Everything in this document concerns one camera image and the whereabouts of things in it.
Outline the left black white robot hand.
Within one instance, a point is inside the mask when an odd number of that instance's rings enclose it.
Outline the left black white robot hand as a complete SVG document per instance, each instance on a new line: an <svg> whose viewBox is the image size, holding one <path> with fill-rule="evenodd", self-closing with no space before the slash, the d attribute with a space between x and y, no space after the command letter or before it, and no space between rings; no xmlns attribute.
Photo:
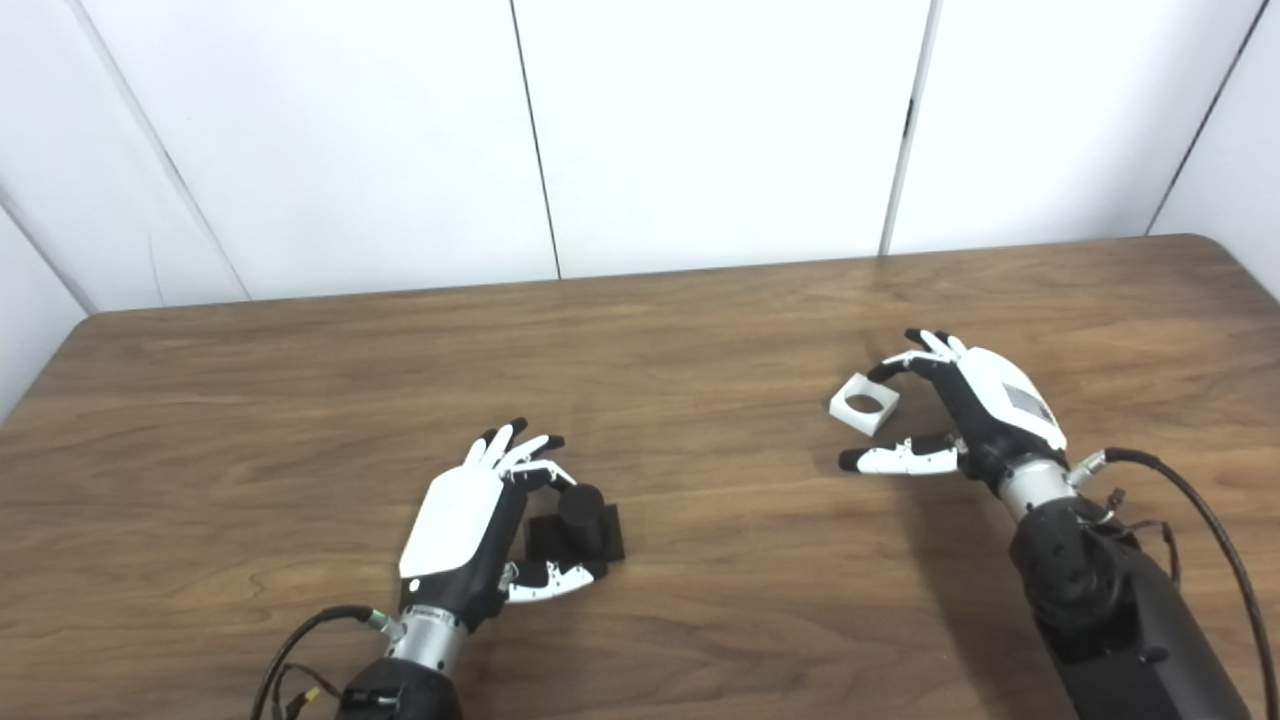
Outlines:
<svg viewBox="0 0 1280 720"><path fill-rule="evenodd" d="M527 425L486 430L430 482L399 556L399 611L435 609L474 633L508 603L575 592L625 559L617 506L547 456L563 437L520 439Z"/></svg>

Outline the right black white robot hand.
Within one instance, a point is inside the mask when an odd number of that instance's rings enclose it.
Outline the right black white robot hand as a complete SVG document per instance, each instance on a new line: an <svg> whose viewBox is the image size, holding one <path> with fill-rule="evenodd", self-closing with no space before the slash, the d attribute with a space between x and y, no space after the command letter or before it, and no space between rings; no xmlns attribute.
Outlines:
<svg viewBox="0 0 1280 720"><path fill-rule="evenodd" d="M996 491L1023 461L1039 459L1068 468L1066 437L1018 365L942 331L909 328L905 336L916 347L847 380L832 398L833 416L874 436L899 402L890 379L911 373L931 384L954 427L891 445L847 448L837 460L841 470L908 477L957 471Z"/></svg>

